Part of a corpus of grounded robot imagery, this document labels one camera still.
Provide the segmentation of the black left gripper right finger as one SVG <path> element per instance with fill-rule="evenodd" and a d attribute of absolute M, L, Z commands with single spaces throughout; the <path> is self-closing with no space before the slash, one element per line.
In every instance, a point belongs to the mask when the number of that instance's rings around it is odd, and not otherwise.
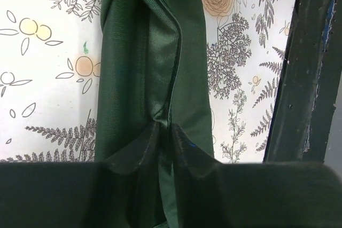
<path fill-rule="evenodd" d="M 327 166 L 223 164 L 171 133 L 180 227 L 341 227 L 341 181 Z"/>

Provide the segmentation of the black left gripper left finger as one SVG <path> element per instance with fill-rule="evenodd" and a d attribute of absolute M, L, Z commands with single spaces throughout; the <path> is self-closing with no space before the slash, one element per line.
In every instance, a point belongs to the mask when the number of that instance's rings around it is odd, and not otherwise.
<path fill-rule="evenodd" d="M 159 124 L 104 162 L 1 164 L 1 227 L 152 227 Z"/>

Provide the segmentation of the dark green cloth napkin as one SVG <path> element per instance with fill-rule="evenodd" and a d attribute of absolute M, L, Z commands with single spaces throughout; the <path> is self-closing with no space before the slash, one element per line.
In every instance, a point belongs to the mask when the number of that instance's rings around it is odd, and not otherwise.
<path fill-rule="evenodd" d="M 113 171 L 100 227 L 178 227 L 172 128 L 213 156 L 201 0 L 102 0 L 95 160 Z"/>

